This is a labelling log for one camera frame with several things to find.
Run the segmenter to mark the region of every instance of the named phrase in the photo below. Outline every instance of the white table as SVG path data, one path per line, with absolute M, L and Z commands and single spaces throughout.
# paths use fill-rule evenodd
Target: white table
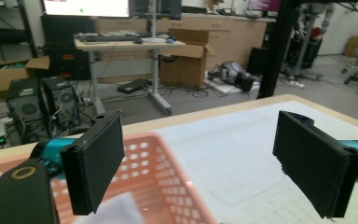
M 173 44 L 166 43 L 143 43 L 143 44 L 134 44 L 132 41 L 120 41 L 120 42 L 106 42 L 106 43 L 83 43 L 75 39 L 75 46 L 77 49 L 89 52 L 89 63 L 91 70 L 91 82 L 93 88 L 93 102 L 96 108 L 97 114 L 102 114 L 105 112 L 103 104 L 98 93 L 98 82 L 97 78 L 102 77 L 96 73 L 96 66 L 108 66 L 110 62 L 96 63 L 95 62 L 95 52 L 99 50 L 142 50 L 142 49 L 152 49 L 153 50 L 153 88 L 149 92 L 152 99 L 154 99 L 158 105 L 164 109 L 169 114 L 172 113 L 172 107 L 158 94 L 158 50 L 167 49 L 167 48 L 180 48 L 185 43 L 180 41 L 175 41 Z

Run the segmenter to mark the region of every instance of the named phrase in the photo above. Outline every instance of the black pole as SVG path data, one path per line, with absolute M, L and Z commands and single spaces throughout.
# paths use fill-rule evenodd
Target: black pole
M 260 91 L 257 99 L 270 97 L 274 94 L 275 85 L 281 70 L 283 56 L 286 50 L 287 41 L 292 33 L 292 25 L 296 20 L 299 6 L 297 0 L 281 1 L 280 10 L 274 32 L 271 36 L 271 44 L 268 50 L 266 70 L 260 84 Z

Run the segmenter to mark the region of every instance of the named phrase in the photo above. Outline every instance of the box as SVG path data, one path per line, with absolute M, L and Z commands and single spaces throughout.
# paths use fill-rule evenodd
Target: box
M 349 57 L 357 57 L 358 56 L 358 53 L 356 52 L 357 49 L 358 49 L 358 35 L 355 35 L 348 40 L 345 46 L 344 55 Z
M 124 147 L 126 155 L 103 197 L 103 203 L 130 192 L 145 224 L 217 223 L 158 134 L 125 135 Z M 22 154 L 0 159 L 0 175 L 28 157 L 28 154 Z M 72 214 L 66 182 L 53 179 L 51 188 L 61 223 L 74 223 L 78 217 Z
M 5 66 L 16 63 L 26 63 L 25 67 L 13 67 L 5 69 Z M 10 81 L 31 77 L 34 69 L 45 69 L 49 67 L 49 57 L 30 59 L 25 62 L 4 62 L 0 63 L 0 91 L 7 91 Z
M 205 77 L 207 53 L 215 55 L 214 48 L 208 43 L 209 32 L 184 29 L 170 29 L 170 36 L 186 43 L 175 49 L 161 49 L 159 76 L 162 84 L 190 89 L 200 89 Z

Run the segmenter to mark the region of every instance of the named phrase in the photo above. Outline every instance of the metal pole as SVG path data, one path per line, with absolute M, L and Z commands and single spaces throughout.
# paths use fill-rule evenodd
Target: metal pole
M 310 42 L 310 33 L 312 32 L 312 29 L 313 29 L 313 25 L 315 24 L 315 19 L 316 19 L 317 15 L 310 15 L 310 24 L 308 26 L 308 29 L 307 29 L 307 34 L 305 36 L 305 39 L 303 40 L 303 43 L 301 45 L 301 50 L 300 50 L 300 53 L 298 55 L 298 58 L 297 58 L 297 62 L 296 62 L 296 65 L 293 69 L 293 75 L 294 76 L 299 76 L 300 75 L 300 71 L 301 71 L 301 64 L 304 60 L 304 56 L 305 56 L 305 52 L 307 51 L 307 46 Z
M 296 19 L 297 0 L 281 1 L 281 6 L 274 33 L 271 36 L 269 54 L 266 61 L 266 70 L 260 84 L 257 99 L 272 96 L 281 70 L 283 55 L 286 51 L 287 40 L 292 33 L 293 21 Z

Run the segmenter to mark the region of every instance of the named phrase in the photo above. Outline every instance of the desk leg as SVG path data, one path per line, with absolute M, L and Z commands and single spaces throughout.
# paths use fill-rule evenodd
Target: desk leg
M 158 49 L 153 50 L 153 83 L 152 90 L 149 92 L 152 99 L 165 110 L 168 114 L 172 113 L 172 106 L 158 94 Z
M 103 103 L 101 102 L 100 93 L 98 93 L 98 74 L 95 74 L 95 58 L 94 52 L 89 51 L 89 69 L 91 71 L 91 83 L 92 83 L 92 100 L 95 106 L 97 115 L 105 112 Z

